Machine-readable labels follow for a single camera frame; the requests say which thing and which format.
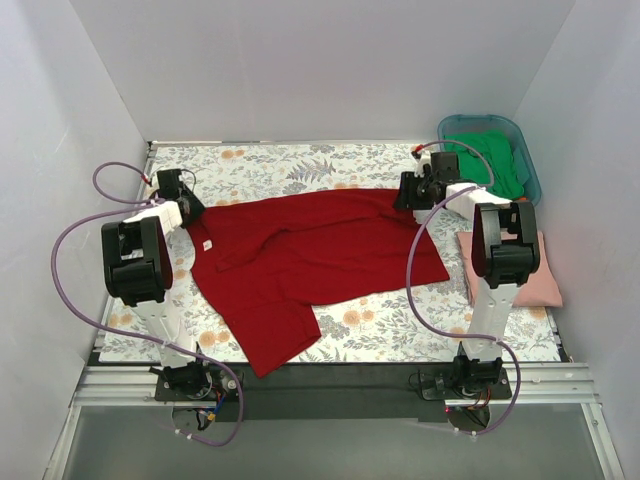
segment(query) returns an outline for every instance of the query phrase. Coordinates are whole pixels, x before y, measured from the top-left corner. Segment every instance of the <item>white backdrop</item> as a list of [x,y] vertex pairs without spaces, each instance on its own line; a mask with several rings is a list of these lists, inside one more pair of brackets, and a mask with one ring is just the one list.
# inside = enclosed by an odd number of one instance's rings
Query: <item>white backdrop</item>
[[[113,207],[93,169],[142,164],[146,145],[67,0],[2,2],[0,84],[0,478],[40,480],[94,337],[55,293],[51,247],[73,221]],[[133,197],[135,175],[105,173],[105,188]],[[99,238],[98,224],[82,229],[60,258],[68,293],[96,317]]]
[[512,116],[574,0],[71,0],[146,140],[418,139]]
[[640,4],[578,0],[516,114],[543,194],[538,218],[625,475],[640,478]]

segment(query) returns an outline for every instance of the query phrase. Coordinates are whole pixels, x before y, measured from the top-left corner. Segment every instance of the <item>green shirt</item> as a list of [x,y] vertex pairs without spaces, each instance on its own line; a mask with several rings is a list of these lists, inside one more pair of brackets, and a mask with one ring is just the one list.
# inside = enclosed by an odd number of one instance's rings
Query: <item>green shirt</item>
[[[458,140],[478,150],[487,159],[495,183],[487,190],[502,198],[515,200],[524,195],[524,187],[518,182],[511,145],[504,133],[488,130],[483,133],[460,133],[445,136]],[[482,160],[461,145],[445,144],[445,150],[456,152],[460,163],[460,177],[478,184],[489,183],[489,173]]]

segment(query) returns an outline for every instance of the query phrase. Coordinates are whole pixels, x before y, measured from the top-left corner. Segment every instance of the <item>blue plastic bin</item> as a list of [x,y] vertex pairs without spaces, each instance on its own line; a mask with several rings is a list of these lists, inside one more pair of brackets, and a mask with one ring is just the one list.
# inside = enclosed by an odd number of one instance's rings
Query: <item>blue plastic bin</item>
[[444,140],[446,136],[458,133],[482,133],[487,130],[500,130],[509,139],[518,181],[524,186],[527,199],[537,205],[542,194],[538,175],[522,131],[511,120],[500,115],[451,115],[438,125],[438,139]]

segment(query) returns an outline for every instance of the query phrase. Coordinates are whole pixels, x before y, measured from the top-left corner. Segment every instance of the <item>floral tablecloth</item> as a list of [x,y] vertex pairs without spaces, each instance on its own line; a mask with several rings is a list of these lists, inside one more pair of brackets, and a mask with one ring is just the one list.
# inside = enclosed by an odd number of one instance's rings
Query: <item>floral tablecloth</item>
[[[197,176],[195,193],[205,206],[339,188],[397,188],[400,172],[411,170],[410,145],[249,145],[158,148],[152,170],[186,168]],[[185,174],[187,182],[191,181]],[[451,280],[414,287],[418,306],[440,329],[465,332],[472,309],[455,232],[471,230],[457,214],[439,214],[429,232]],[[174,264],[173,301],[190,334],[206,355],[221,361],[246,361],[224,319],[207,303],[191,278],[194,249],[186,231],[169,239]],[[457,342],[433,335],[409,310],[402,290],[314,307],[322,339],[293,362],[449,361]],[[139,318],[120,300],[108,322],[125,330],[145,331]],[[505,340],[523,361],[559,361],[544,308],[515,308]],[[107,334],[101,361],[158,361],[148,342]]]

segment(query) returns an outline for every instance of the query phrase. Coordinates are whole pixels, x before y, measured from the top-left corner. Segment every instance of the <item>pink cloth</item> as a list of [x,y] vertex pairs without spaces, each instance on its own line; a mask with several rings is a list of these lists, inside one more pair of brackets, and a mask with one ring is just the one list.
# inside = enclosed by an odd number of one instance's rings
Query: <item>pink cloth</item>
[[[462,261],[464,262],[464,273],[469,287],[469,303],[475,304],[475,297],[478,291],[478,276],[471,264],[471,232],[458,232],[458,242],[462,251]],[[509,234],[503,233],[503,238],[509,238]],[[544,238],[542,232],[538,232],[538,242],[540,243],[540,268],[533,275],[529,276],[529,281],[520,289],[513,302],[514,307],[561,307],[562,296],[558,289],[558,284],[549,270],[547,255],[544,251]]]

